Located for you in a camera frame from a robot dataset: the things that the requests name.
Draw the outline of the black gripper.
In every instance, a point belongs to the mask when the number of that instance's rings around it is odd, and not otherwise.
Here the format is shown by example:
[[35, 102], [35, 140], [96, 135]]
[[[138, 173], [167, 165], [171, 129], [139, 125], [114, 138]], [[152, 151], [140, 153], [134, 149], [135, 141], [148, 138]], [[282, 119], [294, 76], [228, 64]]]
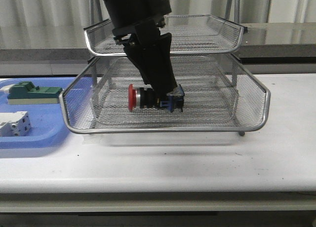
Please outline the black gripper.
[[124, 52], [144, 83], [150, 84], [155, 93], [173, 91], [177, 83], [170, 60], [172, 34], [161, 35], [159, 30], [165, 26], [164, 16], [156, 14], [134, 21], [112, 16], [111, 21], [115, 43], [125, 46]]

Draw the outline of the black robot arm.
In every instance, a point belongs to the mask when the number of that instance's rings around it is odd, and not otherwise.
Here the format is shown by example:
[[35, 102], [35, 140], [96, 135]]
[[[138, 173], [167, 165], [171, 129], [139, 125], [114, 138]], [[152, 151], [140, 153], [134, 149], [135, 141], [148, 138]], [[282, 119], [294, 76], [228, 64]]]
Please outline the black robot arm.
[[145, 84], [162, 97], [176, 88], [171, 61], [171, 33], [161, 34], [169, 0], [103, 0], [114, 25], [116, 44], [140, 71]]

